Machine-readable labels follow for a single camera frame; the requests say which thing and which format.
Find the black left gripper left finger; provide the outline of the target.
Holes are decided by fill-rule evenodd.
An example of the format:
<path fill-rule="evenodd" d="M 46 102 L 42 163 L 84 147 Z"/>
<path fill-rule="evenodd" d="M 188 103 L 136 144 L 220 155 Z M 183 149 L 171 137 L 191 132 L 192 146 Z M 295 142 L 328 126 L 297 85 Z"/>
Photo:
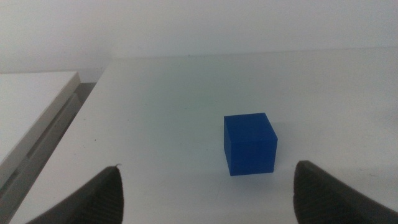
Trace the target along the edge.
<path fill-rule="evenodd" d="M 118 167 L 109 166 L 30 223 L 122 223 L 124 195 Z"/>

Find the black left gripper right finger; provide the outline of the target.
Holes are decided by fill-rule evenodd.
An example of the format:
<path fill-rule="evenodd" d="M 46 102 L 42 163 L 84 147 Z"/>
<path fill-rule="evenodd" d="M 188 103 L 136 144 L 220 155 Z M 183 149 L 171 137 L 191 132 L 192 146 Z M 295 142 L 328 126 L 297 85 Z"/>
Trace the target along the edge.
<path fill-rule="evenodd" d="M 310 161 L 296 165 L 293 205 L 299 223 L 397 223 L 396 211 Z"/>

